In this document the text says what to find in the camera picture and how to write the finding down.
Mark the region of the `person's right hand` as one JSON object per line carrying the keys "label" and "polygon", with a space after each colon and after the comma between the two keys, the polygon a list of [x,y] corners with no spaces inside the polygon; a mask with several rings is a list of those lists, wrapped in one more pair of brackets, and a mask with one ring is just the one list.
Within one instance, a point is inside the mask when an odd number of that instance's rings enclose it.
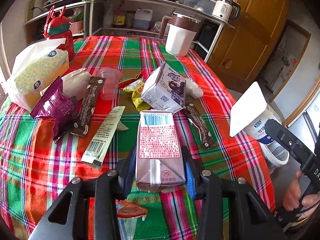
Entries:
{"label": "person's right hand", "polygon": [[[302,195],[302,190],[299,184],[300,177],[302,176],[303,172],[298,170],[295,178],[291,181],[289,188],[287,189],[284,199],[283,199],[283,207],[286,211],[293,211],[299,207],[299,198]],[[303,198],[302,205],[304,207],[312,207],[319,201],[319,193],[310,194]],[[302,222],[319,222],[319,203],[317,206],[314,206],[309,211],[305,211],[301,214],[298,218],[296,223]]]}

